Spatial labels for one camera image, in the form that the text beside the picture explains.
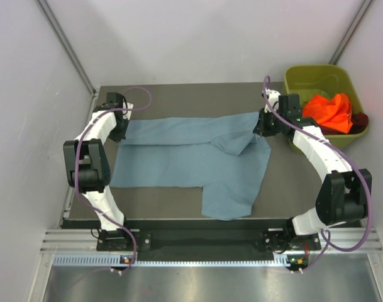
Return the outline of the light blue t-shirt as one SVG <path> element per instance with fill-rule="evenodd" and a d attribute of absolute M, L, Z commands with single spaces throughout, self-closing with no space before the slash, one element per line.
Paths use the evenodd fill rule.
<path fill-rule="evenodd" d="M 257 112 L 219 118 L 133 120 L 111 187 L 200 187 L 204 216 L 229 221 L 251 214 L 271 148 L 254 133 Z"/>

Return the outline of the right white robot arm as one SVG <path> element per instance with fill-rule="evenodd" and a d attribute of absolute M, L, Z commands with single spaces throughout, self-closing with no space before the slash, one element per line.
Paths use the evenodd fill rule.
<path fill-rule="evenodd" d="M 265 107 L 259 111 L 255 133 L 271 137 L 285 135 L 309 160 L 322 181 L 315 206 L 287 220 L 284 243 L 298 249 L 307 235 L 329 227 L 372 218 L 372 176 L 358 169 L 323 135 L 312 117 L 304 117 L 297 94 L 280 94 L 265 88 Z"/>

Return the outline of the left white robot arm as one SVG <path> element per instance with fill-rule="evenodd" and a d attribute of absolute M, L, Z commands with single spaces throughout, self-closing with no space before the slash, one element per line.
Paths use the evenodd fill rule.
<path fill-rule="evenodd" d="M 101 223 L 98 250 L 130 251 L 136 247 L 134 236 L 126 229 L 126 217 L 110 190 L 111 169 L 104 149 L 107 139 L 116 143 L 125 139 L 132 109 L 122 94 L 107 93 L 106 102 L 95 107 L 84 131 L 63 144 L 69 186 L 95 211 Z"/>

